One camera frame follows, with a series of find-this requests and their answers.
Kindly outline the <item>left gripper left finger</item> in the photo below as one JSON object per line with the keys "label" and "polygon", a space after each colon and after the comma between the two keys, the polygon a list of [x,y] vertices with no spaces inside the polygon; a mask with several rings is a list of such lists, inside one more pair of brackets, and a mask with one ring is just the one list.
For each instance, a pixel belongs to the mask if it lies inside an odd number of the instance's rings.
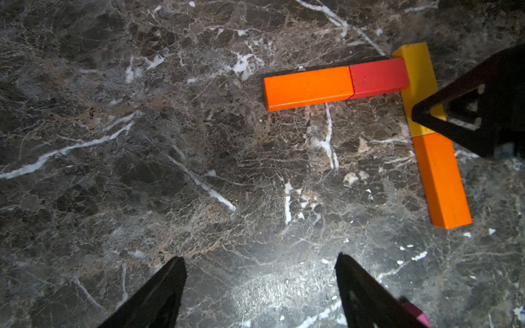
{"label": "left gripper left finger", "polygon": [[186,279],[184,258],[173,257],[100,326],[174,328]]}

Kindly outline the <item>pink block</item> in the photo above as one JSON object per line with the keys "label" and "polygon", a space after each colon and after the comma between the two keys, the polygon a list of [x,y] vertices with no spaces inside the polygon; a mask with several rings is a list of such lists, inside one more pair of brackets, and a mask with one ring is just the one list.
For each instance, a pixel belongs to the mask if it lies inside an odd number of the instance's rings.
{"label": "pink block", "polygon": [[408,299],[404,297],[400,298],[400,303],[413,317],[415,317],[425,327],[431,328],[431,324],[428,318],[421,309],[416,307],[413,303],[411,303]]}

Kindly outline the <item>orange block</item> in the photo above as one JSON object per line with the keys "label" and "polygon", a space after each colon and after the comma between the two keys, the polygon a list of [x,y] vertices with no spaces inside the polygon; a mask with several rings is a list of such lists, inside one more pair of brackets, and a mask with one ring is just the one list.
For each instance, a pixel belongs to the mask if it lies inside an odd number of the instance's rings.
{"label": "orange block", "polygon": [[348,66],[264,79],[268,112],[346,101],[355,94]]}
{"label": "orange block", "polygon": [[439,133],[412,141],[432,224],[447,230],[470,225],[473,221],[452,141]]}

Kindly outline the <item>red-orange small block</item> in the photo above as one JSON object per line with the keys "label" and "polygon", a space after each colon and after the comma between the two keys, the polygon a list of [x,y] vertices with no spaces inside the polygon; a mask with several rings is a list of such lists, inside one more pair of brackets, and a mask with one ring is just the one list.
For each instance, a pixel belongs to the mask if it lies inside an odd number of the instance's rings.
{"label": "red-orange small block", "polygon": [[392,94],[410,86],[403,58],[355,64],[349,71],[354,87],[351,99]]}

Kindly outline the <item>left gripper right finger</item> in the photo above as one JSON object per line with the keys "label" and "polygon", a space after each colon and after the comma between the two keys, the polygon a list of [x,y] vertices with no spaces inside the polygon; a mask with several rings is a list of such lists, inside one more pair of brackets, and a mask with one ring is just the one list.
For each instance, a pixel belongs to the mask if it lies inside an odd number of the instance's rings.
{"label": "left gripper right finger", "polygon": [[340,253],[335,270],[348,327],[425,327],[351,256]]}

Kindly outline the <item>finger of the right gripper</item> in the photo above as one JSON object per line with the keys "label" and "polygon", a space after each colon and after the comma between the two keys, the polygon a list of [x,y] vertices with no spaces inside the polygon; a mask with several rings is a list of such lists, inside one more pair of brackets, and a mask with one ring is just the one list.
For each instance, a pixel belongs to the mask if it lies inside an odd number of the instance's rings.
{"label": "finger of the right gripper", "polygon": [[524,157],[524,45],[414,105],[412,120],[483,158]]}

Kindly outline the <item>yellow block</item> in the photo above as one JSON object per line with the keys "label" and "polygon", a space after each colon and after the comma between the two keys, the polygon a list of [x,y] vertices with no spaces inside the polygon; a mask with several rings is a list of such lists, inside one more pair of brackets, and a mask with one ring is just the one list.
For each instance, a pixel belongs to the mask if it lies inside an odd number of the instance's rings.
{"label": "yellow block", "polygon": [[392,57],[404,59],[406,65],[410,85],[401,91],[401,98],[411,137],[434,133],[412,120],[414,105],[439,91],[427,43],[403,45],[392,54]]}

